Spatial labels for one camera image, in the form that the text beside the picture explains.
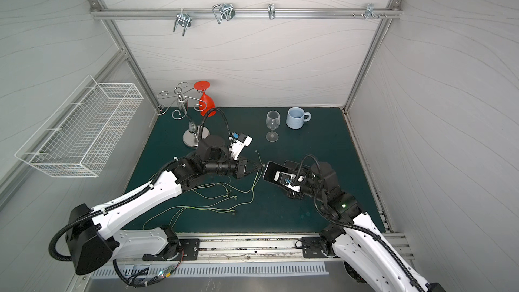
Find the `robotic arm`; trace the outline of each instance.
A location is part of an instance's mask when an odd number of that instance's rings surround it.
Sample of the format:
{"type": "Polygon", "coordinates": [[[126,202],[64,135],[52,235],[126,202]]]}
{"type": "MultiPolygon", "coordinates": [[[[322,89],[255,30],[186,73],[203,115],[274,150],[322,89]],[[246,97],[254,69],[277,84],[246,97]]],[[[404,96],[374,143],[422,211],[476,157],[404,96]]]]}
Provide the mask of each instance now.
{"type": "Polygon", "coordinates": [[[91,273],[109,260],[128,256],[139,256],[143,260],[180,258],[181,242],[171,228],[121,228],[154,206],[203,184],[206,174],[241,179],[262,168],[260,164],[239,157],[243,147],[252,141],[249,136],[232,133],[229,139],[227,148],[224,139],[209,135],[198,142],[196,151],[181,159],[175,157],[151,181],[133,191],[93,208],[85,204],[75,207],[70,213],[69,224],[52,238],[50,255],[57,260],[72,261],[78,275],[91,273]],[[56,250],[58,239],[65,233],[70,256],[56,250]]]}
{"type": "Polygon", "coordinates": [[[279,186],[288,198],[313,198],[317,212],[331,223],[319,238],[301,238],[305,257],[340,257],[349,266],[350,276],[377,292],[445,292],[400,257],[355,197],[341,190],[330,164],[320,163],[311,154],[299,165],[269,162],[263,179],[279,186]],[[315,161],[311,167],[303,166],[308,157],[315,161]]]}

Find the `clear wine glass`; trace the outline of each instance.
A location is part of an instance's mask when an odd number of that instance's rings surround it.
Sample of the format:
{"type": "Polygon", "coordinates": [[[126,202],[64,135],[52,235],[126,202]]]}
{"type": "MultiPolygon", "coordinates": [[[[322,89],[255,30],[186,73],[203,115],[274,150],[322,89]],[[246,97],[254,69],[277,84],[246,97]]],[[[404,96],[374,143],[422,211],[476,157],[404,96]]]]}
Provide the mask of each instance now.
{"type": "MultiPolygon", "coordinates": [[[[279,127],[279,123],[280,118],[278,112],[270,111],[269,113],[267,113],[267,127],[269,129],[277,129],[279,127]]],[[[270,131],[269,133],[267,133],[266,138],[269,142],[276,142],[279,139],[279,135],[274,131],[270,131]]]]}

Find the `metal vent grille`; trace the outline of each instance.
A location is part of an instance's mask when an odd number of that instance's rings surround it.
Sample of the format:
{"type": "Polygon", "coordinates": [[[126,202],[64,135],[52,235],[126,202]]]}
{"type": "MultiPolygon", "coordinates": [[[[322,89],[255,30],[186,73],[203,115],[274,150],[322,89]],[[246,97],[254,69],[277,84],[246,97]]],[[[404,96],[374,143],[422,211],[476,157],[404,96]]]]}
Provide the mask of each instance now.
{"type": "MultiPolygon", "coordinates": [[[[130,276],[150,267],[147,276],[153,277],[169,264],[126,265],[122,271],[130,276]]],[[[224,277],[224,276],[313,276],[328,275],[323,261],[312,262],[275,262],[275,263],[218,263],[218,264],[182,264],[170,277],[224,277]]],[[[91,279],[117,278],[115,270],[105,265],[94,271],[91,279]]]]}

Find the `glass base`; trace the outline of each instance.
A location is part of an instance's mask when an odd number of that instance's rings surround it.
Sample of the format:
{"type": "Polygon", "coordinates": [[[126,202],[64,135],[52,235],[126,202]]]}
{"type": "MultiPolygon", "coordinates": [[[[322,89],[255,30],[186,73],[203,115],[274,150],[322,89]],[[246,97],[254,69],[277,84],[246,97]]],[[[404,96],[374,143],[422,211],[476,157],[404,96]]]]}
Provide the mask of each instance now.
{"type": "Polygon", "coordinates": [[[279,135],[274,131],[270,131],[267,133],[266,138],[269,142],[276,142],[279,139],[279,135]]]}

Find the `light blue ceramic mug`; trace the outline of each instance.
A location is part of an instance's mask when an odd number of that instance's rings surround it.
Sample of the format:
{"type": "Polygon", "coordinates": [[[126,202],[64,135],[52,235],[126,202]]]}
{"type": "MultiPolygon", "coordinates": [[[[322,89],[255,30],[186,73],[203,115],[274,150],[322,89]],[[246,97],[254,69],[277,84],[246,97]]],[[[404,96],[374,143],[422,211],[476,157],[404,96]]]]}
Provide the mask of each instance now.
{"type": "Polygon", "coordinates": [[[287,126],[296,130],[301,128],[304,122],[308,122],[311,118],[312,115],[308,112],[305,113],[301,107],[292,107],[287,115],[287,126]]]}

